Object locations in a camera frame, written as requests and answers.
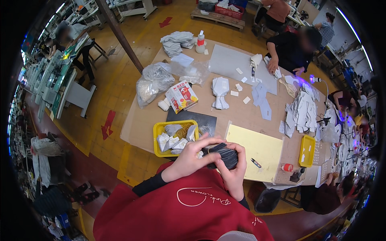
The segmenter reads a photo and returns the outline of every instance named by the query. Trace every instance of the fluorescent light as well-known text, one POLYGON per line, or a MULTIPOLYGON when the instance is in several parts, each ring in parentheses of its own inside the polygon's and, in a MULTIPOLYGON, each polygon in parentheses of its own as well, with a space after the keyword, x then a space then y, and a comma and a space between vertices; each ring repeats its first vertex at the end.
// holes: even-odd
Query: fluorescent light
MULTIPOLYGON (((346 18, 346 16, 342 13, 342 11, 341 11, 338 7, 337 7, 336 9, 337 9, 338 12, 342 15, 342 17, 344 18, 344 20, 346 20, 346 22, 347 22, 348 25, 350 26, 352 32, 355 34, 355 37, 357 37, 359 43, 361 43, 361 40, 359 39, 358 34, 357 34, 357 32, 355 32, 355 29, 354 29, 354 27, 351 25, 350 21, 346 18)), ((363 50, 364 54, 366 55, 367 62, 369 62, 370 69, 371 69, 371 71, 372 71, 372 65, 371 65, 371 63, 370 63, 369 56, 367 55, 367 52, 366 52, 366 50, 364 49, 364 46, 363 46, 363 45, 362 45, 362 50, 363 50)))
POLYGON ((38 40, 40 40, 40 38, 42 37, 43 33, 44 33, 45 29, 43 29, 42 33, 40 34, 38 40))
POLYGON ((359 37, 358 37, 357 32, 355 32, 355 29, 354 29, 353 26, 351 25, 350 21, 346 18, 346 16, 342 13, 342 11, 341 11, 338 7, 337 7, 336 9, 337 9, 338 12, 342 15, 342 17, 344 18, 344 20, 346 20, 346 22, 349 24, 351 30, 354 32, 355 37, 357 37, 358 41, 361 42, 361 40, 360 40, 359 37))
POLYGON ((366 52, 366 50, 364 49, 364 46, 363 46, 363 45, 362 45, 362 49, 363 49, 364 54, 366 55, 367 62, 369 62, 370 69, 371 69, 371 71, 372 71, 372 66, 371 66, 371 63, 370 63, 370 60, 369 60, 369 56, 367 55, 367 52, 366 52))
POLYGON ((56 13, 58 13, 64 6, 64 3, 58 8, 58 10, 56 11, 56 13))

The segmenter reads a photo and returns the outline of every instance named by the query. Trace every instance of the desk lamp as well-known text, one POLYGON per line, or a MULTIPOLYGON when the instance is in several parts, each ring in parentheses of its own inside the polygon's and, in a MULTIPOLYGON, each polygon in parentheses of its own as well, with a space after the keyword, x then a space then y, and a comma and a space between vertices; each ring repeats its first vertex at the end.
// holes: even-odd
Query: desk lamp
POLYGON ((324 121, 325 125, 328 124, 328 121, 330 120, 330 117, 329 118, 326 118, 326 111, 327 111, 327 100, 328 100, 328 85, 327 85, 327 82, 322 80, 321 78, 315 78, 312 74, 310 75, 310 83, 311 84, 314 84, 315 82, 324 82, 326 84, 326 88, 327 88, 327 95, 326 95, 326 105, 324 107, 324 115, 323 115, 323 119, 321 119, 320 121, 318 122, 321 122, 321 121, 324 121))

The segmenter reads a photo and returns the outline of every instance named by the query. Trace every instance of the wooden pallet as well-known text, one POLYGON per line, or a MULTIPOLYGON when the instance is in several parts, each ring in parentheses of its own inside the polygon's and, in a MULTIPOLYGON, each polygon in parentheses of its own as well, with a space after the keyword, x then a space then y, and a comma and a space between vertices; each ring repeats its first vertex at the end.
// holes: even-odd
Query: wooden pallet
POLYGON ((195 17, 213 20, 213 21, 215 21, 215 23, 220 22, 220 23, 228 24, 228 25, 234 26, 236 28, 239 28, 240 32, 245 27, 245 21, 243 21, 243 20, 239 20, 236 18, 232 18, 229 16, 219 14, 219 13, 211 13, 211 12, 209 13, 209 15, 202 15, 200 12, 200 9, 198 9, 198 8, 194 9, 193 12, 190 14, 191 19, 194 19, 195 17))

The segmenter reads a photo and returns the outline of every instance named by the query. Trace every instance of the scissors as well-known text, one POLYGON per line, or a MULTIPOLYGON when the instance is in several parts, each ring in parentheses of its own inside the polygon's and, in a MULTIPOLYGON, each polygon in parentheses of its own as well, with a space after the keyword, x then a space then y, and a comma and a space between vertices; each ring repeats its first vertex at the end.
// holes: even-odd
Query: scissors
POLYGON ((261 168, 261 165, 255 161, 255 159, 251 158, 251 161, 253 162, 253 164, 255 164, 258 168, 261 168))

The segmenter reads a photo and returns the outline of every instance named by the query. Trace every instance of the yellow paper sheet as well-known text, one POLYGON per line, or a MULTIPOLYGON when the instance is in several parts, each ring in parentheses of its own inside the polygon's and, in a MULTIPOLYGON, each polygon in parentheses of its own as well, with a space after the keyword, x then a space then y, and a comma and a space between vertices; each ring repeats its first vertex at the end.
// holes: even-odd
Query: yellow paper sheet
POLYGON ((229 125, 226 139, 245 147, 247 171, 244 179, 273 182, 280 163, 283 140, 235 125, 229 125), (253 164, 251 158, 255 159, 261 168, 253 164))

